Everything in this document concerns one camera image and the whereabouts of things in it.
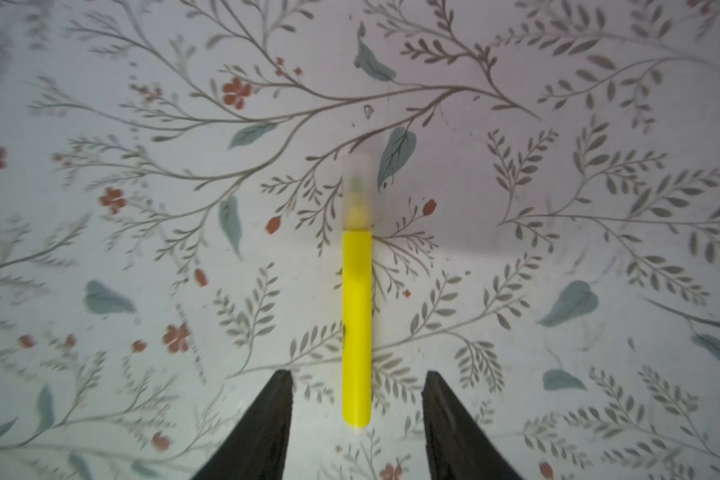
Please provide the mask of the yellow highlighter pen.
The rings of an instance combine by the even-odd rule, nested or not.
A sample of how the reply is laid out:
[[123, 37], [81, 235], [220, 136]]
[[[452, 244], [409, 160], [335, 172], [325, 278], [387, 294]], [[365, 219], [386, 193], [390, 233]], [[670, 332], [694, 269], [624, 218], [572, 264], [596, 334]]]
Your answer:
[[362, 154], [344, 160], [342, 229], [342, 414], [362, 429], [371, 418], [372, 189], [370, 161]]

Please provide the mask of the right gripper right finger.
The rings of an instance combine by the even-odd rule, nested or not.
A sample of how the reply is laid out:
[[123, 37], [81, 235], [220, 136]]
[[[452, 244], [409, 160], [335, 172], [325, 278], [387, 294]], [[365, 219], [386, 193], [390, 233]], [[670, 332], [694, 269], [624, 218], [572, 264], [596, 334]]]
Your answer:
[[436, 371], [426, 374], [422, 406], [433, 479], [521, 479]]

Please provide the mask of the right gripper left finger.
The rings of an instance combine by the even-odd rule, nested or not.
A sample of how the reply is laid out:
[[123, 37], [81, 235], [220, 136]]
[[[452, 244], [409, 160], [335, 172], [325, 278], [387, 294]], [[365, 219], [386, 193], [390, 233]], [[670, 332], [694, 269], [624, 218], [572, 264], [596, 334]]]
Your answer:
[[277, 370], [195, 480], [281, 480], [293, 407], [293, 378]]

